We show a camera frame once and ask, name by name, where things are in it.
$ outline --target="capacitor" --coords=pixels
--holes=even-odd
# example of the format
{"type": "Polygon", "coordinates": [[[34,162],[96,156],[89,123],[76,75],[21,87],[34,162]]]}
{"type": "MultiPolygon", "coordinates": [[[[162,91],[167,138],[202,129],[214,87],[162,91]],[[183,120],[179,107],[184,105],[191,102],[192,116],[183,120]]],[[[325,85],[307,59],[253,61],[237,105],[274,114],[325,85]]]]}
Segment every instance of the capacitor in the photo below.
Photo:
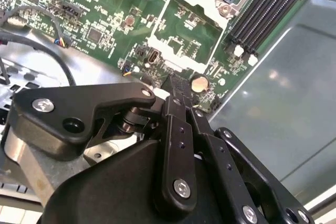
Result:
{"type": "Polygon", "coordinates": [[[195,93],[206,92],[209,89],[209,80],[206,75],[197,73],[190,80],[190,88],[195,93]]]}

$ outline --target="black cable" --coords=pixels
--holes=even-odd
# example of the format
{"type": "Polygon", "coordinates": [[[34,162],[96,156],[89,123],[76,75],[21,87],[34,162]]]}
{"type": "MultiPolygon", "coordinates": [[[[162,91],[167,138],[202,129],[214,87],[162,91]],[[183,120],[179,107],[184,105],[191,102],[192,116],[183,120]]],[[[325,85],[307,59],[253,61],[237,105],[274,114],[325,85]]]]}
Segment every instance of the black cable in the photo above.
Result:
{"type": "Polygon", "coordinates": [[[55,24],[56,31],[59,38],[64,38],[64,34],[61,29],[61,25],[59,24],[59,21],[57,18],[48,10],[40,7],[40,6],[31,6],[31,5],[23,5],[23,6],[17,6],[12,10],[8,10],[5,12],[5,15],[0,19],[0,27],[3,27],[4,23],[10,18],[13,17],[15,14],[20,12],[21,10],[36,10],[37,12],[43,13],[44,15],[48,16],[55,24]]]}
{"type": "Polygon", "coordinates": [[[44,45],[42,45],[42,44],[40,44],[36,41],[28,39],[26,37],[23,37],[23,36],[20,36],[20,35],[17,35],[17,34],[8,33],[8,32],[5,32],[5,31],[0,31],[0,40],[1,41],[7,41],[7,42],[15,42],[15,43],[31,46],[36,50],[40,50],[40,51],[43,51],[43,52],[49,54],[60,65],[61,69],[63,70],[64,74],[66,75],[66,77],[68,79],[69,85],[70,86],[75,86],[76,85],[76,82],[75,82],[75,80],[72,76],[72,73],[71,73],[70,69],[65,64],[65,62],[62,60],[60,55],[58,55],[57,53],[55,53],[54,51],[52,51],[48,47],[46,47],[46,46],[44,46],[44,45]]]}
{"type": "Polygon", "coordinates": [[[9,76],[8,76],[8,73],[6,71],[4,62],[2,61],[1,57],[0,57],[0,68],[1,68],[1,72],[2,72],[3,76],[5,77],[6,85],[9,85],[10,84],[9,76]]]}

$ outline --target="surface-mount components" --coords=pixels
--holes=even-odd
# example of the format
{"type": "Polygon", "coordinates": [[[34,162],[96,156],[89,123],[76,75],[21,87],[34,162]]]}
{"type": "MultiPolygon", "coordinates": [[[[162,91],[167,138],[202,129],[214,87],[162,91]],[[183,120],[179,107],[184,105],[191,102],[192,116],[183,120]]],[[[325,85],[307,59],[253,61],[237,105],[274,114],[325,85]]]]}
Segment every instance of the surface-mount components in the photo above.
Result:
{"type": "Polygon", "coordinates": [[[94,29],[94,28],[90,28],[89,32],[88,32],[88,39],[91,40],[94,43],[99,43],[100,38],[101,38],[102,34],[100,31],[94,29]]]}

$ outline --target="motherboard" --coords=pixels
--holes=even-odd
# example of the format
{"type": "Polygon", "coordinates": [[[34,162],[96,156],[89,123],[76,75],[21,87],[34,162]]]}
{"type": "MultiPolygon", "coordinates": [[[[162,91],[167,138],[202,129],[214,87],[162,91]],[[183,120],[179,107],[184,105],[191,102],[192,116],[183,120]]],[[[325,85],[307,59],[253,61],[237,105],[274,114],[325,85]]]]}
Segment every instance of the motherboard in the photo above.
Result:
{"type": "Polygon", "coordinates": [[[0,0],[0,17],[29,26],[161,87],[174,75],[188,83],[195,107],[210,113],[253,68],[305,0],[0,0]]]}

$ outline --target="silver screw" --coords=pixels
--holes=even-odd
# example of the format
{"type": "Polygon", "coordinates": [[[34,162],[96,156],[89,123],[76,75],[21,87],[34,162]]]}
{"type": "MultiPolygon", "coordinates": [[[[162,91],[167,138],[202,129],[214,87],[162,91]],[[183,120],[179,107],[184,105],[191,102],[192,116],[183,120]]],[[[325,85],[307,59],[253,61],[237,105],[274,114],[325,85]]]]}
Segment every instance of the silver screw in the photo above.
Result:
{"type": "Polygon", "coordinates": [[[174,190],[182,198],[188,199],[190,197],[190,187],[183,179],[177,179],[174,181],[174,190]]]}
{"type": "Polygon", "coordinates": [[[195,111],[196,115],[198,115],[199,117],[202,117],[203,116],[203,113],[199,110],[196,110],[195,111]]]}
{"type": "Polygon", "coordinates": [[[306,215],[304,212],[302,212],[301,210],[298,210],[298,213],[299,213],[300,217],[301,217],[306,223],[309,223],[309,219],[308,219],[307,215],[306,215]]]}
{"type": "Polygon", "coordinates": [[[46,98],[36,99],[31,105],[35,110],[45,113],[51,112],[55,108],[53,102],[46,98]]]}
{"type": "Polygon", "coordinates": [[[150,92],[147,91],[146,89],[142,89],[141,91],[142,91],[142,93],[143,93],[145,96],[147,96],[147,97],[150,97],[150,96],[151,96],[150,92]]]}
{"type": "Polygon", "coordinates": [[[224,135],[225,135],[226,137],[228,137],[228,138],[231,138],[231,137],[232,137],[231,133],[229,133],[228,131],[224,131],[223,133],[224,133],[224,135]]]}
{"type": "Polygon", "coordinates": [[[174,98],[173,101],[174,101],[177,105],[181,105],[181,102],[180,102],[178,99],[174,98]]]}
{"type": "Polygon", "coordinates": [[[253,224],[257,223],[257,215],[250,206],[243,206],[243,213],[249,222],[253,224]]]}

